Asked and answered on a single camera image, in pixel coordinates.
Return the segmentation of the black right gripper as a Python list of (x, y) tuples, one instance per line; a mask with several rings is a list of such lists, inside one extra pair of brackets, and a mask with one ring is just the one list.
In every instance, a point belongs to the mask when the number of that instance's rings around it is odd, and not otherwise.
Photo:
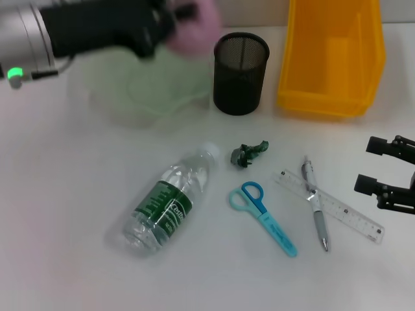
[[(395, 136), (391, 143), (386, 139), (371, 136), (366, 151), (379, 156), (388, 155), (406, 162), (414, 162), (414, 141)], [(394, 187), (378, 182), (375, 178), (359, 174), (354, 191), (377, 198), (377, 208), (405, 214), (414, 214), (415, 172), (410, 188)]]

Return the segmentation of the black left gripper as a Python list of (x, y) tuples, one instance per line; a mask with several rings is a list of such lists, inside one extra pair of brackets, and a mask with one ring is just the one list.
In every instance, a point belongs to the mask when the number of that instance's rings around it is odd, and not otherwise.
[(43, 7), (40, 14), (55, 58), (123, 47), (153, 58), (175, 34), (176, 19), (198, 15), (194, 1), (85, 1)]

